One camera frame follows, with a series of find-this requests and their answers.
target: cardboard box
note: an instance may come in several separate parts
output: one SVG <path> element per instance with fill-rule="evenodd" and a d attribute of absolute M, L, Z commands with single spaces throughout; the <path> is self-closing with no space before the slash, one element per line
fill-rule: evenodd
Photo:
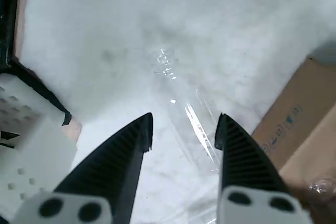
<path fill-rule="evenodd" d="M 291 188 L 336 170 L 336 66 L 307 59 L 252 137 Z"/>

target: screw hole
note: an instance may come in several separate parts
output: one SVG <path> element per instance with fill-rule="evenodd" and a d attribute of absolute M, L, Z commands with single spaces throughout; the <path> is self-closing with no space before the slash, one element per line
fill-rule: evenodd
<path fill-rule="evenodd" d="M 284 199 L 284 198 L 274 197 L 269 202 L 269 205 L 281 211 L 286 211 L 286 212 L 295 211 L 291 202 L 289 202 L 287 199 Z"/>
<path fill-rule="evenodd" d="M 14 190 L 15 189 L 15 184 L 14 183 L 9 183 L 8 184 L 8 190 Z"/>
<path fill-rule="evenodd" d="M 33 178 L 30 178 L 30 179 L 29 179 L 29 183 L 30 183 L 31 185 L 34 185 L 34 184 L 35 184 L 35 180 L 34 180 Z"/>
<path fill-rule="evenodd" d="M 22 108 L 24 108 L 25 110 L 31 110 L 31 107 L 24 105 Z"/>
<path fill-rule="evenodd" d="M 21 193 L 21 194 L 20 194 L 20 199 L 21 199 L 21 200 L 25 200 L 25 199 L 27 199 L 27 195 L 26 195 L 25 193 Z"/>
<path fill-rule="evenodd" d="M 19 168 L 17 170 L 18 175 L 23 175 L 25 173 L 25 170 L 23 168 Z"/>
<path fill-rule="evenodd" d="M 13 102 L 17 101 L 17 98 L 15 96 L 11 96 L 11 97 L 9 97 L 9 99 L 11 99 Z"/>
<path fill-rule="evenodd" d="M 252 201 L 250 200 L 250 198 L 244 194 L 244 193 L 241 193 L 241 192 L 233 192 L 229 195 L 228 197 L 228 200 L 236 203 L 236 204 L 239 204 L 239 205 L 245 205 L 245 206 L 248 206 L 248 205 L 251 205 Z"/>
<path fill-rule="evenodd" d="M 18 110 L 17 108 L 11 108 L 11 111 L 17 113 L 17 112 L 19 112 L 20 110 Z"/>
<path fill-rule="evenodd" d="M 39 213 L 42 217 L 50 218 L 57 215 L 63 206 L 63 201 L 59 198 L 52 198 L 46 200 L 39 209 Z"/>
<path fill-rule="evenodd" d="M 92 222 L 99 218 L 101 207 L 98 203 L 87 203 L 82 206 L 78 213 L 78 218 L 83 222 Z"/>

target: dark stain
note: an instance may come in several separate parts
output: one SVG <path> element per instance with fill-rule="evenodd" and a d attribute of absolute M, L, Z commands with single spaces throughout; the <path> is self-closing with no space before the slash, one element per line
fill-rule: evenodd
<path fill-rule="evenodd" d="M 114 60 L 114 55 L 109 50 L 104 50 L 101 53 L 101 58 L 105 63 L 111 64 Z"/>

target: white plastic block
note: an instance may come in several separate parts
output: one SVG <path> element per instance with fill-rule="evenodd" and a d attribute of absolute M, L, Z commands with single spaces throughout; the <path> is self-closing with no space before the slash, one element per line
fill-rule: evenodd
<path fill-rule="evenodd" d="M 230 200 L 230 196 L 234 193 L 244 195 L 250 202 L 248 204 L 238 204 Z M 284 200 L 291 206 L 292 211 L 275 208 L 271 204 L 273 199 Z M 217 223 L 310 224 L 313 222 L 309 213 L 301 207 L 300 202 L 289 194 L 241 186 L 228 186 L 218 201 Z"/>
<path fill-rule="evenodd" d="M 27 223 L 113 224 L 113 217 L 108 201 L 102 197 L 40 193 L 20 207 L 12 222 Z"/>
<path fill-rule="evenodd" d="M 12 220 L 20 205 L 52 191 L 66 177 L 77 148 L 61 131 L 65 114 L 15 76 L 0 75 L 0 215 Z"/>

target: transparent plastic bottle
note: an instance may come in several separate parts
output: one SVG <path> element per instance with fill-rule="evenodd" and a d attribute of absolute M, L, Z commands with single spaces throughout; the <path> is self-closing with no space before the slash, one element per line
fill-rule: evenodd
<path fill-rule="evenodd" d="M 176 72 L 172 50 L 160 48 L 152 59 L 157 101 L 166 108 L 185 156 L 202 174 L 218 173 L 221 155 L 214 148 L 214 137 L 219 111 L 211 110 L 204 92 Z"/>

